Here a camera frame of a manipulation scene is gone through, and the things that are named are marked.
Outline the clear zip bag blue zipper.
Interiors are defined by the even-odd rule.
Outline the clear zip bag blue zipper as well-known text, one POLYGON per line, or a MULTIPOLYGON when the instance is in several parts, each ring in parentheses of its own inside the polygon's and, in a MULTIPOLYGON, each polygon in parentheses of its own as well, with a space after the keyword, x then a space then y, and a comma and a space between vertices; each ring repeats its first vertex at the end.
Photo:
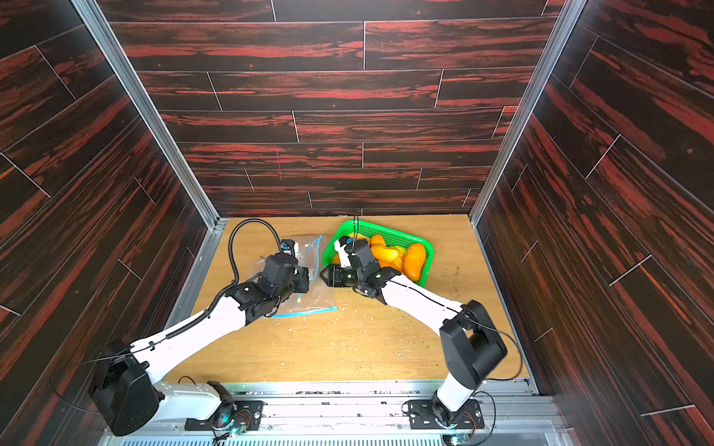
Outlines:
POLYGON ((312 234, 292 236, 291 239, 296 242, 299 265, 308 269, 309 291, 306 294, 293 294, 288 297, 273 318, 297 318, 337 311, 338 304, 334 289, 328 287, 319 277, 321 270, 327 266, 323 261, 327 238, 324 235, 312 234))

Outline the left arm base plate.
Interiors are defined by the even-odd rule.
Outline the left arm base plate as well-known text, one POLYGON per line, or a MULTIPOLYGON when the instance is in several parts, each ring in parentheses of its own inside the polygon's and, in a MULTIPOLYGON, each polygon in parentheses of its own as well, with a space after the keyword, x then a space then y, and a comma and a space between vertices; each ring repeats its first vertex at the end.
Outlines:
POLYGON ((187 419, 184 429, 239 435, 257 431, 260 428, 264 405, 263 401, 234 401, 232 405, 221 403, 207 420, 187 419))

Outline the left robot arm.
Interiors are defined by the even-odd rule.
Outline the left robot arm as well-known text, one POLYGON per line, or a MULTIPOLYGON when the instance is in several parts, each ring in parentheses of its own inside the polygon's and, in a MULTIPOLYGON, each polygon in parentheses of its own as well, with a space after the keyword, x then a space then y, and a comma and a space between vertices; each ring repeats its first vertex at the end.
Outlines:
POLYGON ((89 396, 113 435, 132 434, 151 422, 194 419, 217 430, 236 418, 234 398, 217 381, 169 384, 165 376, 193 354, 227 334, 277 312, 293 294, 309 290, 309 271, 297 258, 269 256, 247 282, 231 282, 211 305, 169 329, 130 344, 115 341, 102 351, 89 396))

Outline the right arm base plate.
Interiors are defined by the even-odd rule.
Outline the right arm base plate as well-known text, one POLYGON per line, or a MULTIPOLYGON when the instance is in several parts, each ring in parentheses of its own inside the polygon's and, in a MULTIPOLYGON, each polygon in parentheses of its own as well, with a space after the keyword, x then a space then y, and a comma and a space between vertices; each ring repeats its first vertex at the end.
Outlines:
POLYGON ((466 401, 457 411, 449 410, 436 398, 409 400, 402 404, 401 410, 413 430, 485 428, 481 406, 476 400, 466 401))

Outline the large orange mango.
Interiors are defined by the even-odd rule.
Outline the large orange mango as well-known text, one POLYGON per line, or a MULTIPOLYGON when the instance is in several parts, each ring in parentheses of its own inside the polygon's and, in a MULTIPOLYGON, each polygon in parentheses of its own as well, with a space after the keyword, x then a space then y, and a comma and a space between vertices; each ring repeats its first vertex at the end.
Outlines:
POLYGON ((422 243, 413 243, 403 255, 403 274, 412 282, 418 282, 426 260, 426 247, 422 243))

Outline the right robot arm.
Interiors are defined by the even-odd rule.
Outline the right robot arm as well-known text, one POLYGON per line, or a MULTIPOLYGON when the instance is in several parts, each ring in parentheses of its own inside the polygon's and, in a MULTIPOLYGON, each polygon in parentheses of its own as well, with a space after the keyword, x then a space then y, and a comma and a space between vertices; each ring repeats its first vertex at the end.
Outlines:
POLYGON ((426 325, 441 340, 448 375, 432 397, 435 414, 453 418, 483 381, 496 369, 508 349, 485 307, 440 297, 415 284, 403 273, 382 267, 365 239, 343 236, 333 243, 338 265, 323 269, 329 287, 355 293, 397 308, 426 325))

